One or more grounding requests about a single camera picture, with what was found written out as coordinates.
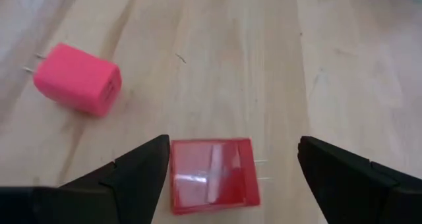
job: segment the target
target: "wooden surface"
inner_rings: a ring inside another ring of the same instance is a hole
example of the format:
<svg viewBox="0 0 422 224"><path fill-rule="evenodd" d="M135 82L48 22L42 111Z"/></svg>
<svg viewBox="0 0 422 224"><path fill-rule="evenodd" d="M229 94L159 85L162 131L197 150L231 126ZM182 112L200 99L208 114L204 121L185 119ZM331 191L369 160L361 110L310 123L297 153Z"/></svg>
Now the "wooden surface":
<svg viewBox="0 0 422 224"><path fill-rule="evenodd" d="M422 5L414 0L0 0L0 184L69 182L159 134L251 137L262 205L154 223L324 223L297 162L311 134L422 177ZM116 62L103 119L21 67L65 42Z"/></svg>

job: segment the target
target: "red charger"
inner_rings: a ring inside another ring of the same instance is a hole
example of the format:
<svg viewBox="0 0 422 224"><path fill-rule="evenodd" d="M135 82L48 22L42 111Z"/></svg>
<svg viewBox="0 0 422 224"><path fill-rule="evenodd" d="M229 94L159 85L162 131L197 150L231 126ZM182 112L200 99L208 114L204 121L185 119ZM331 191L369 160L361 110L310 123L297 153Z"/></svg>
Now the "red charger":
<svg viewBox="0 0 422 224"><path fill-rule="evenodd" d="M174 214L260 204L250 139L174 140L170 156Z"/></svg>
<svg viewBox="0 0 422 224"><path fill-rule="evenodd" d="M104 116L121 89L119 67L59 43L34 72L35 87L63 105Z"/></svg>

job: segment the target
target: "metal prong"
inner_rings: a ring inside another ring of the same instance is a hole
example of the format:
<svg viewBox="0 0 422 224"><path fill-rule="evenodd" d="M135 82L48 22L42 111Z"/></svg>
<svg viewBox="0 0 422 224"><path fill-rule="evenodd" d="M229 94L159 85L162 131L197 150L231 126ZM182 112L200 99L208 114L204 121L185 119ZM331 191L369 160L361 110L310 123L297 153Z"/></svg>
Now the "metal prong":
<svg viewBox="0 0 422 224"><path fill-rule="evenodd" d="M23 67L23 69L24 69L26 72L30 73L30 74L33 74L33 73L34 73L34 70L32 70L32 69L30 69L30 68L28 68L28 67Z"/></svg>
<svg viewBox="0 0 422 224"><path fill-rule="evenodd" d="M35 57L37 57L37 59L42 59L42 60L47 59L47 57L46 57L46 56L44 56L44 55L42 55L42 54L39 54L39 53L36 53L36 54L35 54Z"/></svg>

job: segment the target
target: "pink charger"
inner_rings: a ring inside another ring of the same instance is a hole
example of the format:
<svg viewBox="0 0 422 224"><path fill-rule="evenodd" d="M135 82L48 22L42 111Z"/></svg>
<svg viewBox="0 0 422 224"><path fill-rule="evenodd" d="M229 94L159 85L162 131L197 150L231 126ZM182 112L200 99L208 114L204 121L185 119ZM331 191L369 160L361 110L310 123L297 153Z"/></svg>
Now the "pink charger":
<svg viewBox="0 0 422 224"><path fill-rule="evenodd" d="M119 67L69 45L56 45L34 72L46 97L96 116L110 110L121 89Z"/></svg>

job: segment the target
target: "red cube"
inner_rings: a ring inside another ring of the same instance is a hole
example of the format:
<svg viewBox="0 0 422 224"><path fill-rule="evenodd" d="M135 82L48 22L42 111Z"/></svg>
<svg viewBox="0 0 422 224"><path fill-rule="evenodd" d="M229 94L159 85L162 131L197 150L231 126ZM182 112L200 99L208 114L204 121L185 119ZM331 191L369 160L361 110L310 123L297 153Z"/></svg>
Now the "red cube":
<svg viewBox="0 0 422 224"><path fill-rule="evenodd" d="M103 116L121 89L121 75L116 64L60 43L40 63L34 84L54 101Z"/></svg>
<svg viewBox="0 0 422 224"><path fill-rule="evenodd" d="M170 173L176 215L260 204L248 138L174 140Z"/></svg>

